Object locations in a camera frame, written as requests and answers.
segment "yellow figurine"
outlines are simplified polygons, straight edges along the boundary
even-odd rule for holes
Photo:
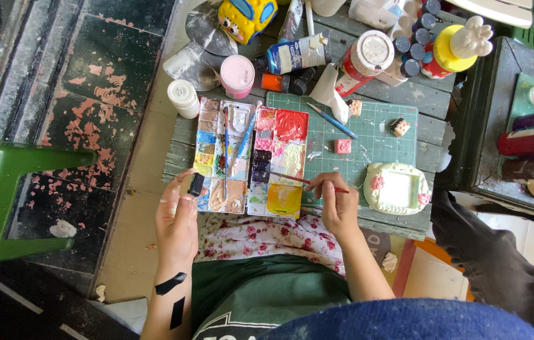
[[[275,0],[224,0],[218,8],[218,21],[236,41],[247,45],[264,31],[275,14]]]

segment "person's left hand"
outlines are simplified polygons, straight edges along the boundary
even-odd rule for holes
[[[196,173],[187,169],[168,183],[156,211],[160,267],[191,265],[197,253],[197,199],[179,196],[181,181]]]

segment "dark pants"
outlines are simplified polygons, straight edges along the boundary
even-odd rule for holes
[[[489,228],[446,191],[433,193],[430,219],[437,245],[464,268],[475,300],[534,327],[534,266],[516,250],[512,232]]]

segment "floral fabric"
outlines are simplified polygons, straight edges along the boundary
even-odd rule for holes
[[[293,254],[319,263],[345,277],[342,251],[321,218],[301,214],[298,220],[279,217],[207,213],[198,231],[194,262]]]

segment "green shirt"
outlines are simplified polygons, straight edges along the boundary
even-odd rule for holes
[[[248,340],[287,321],[350,303],[346,280],[296,255],[193,264],[193,339]]]

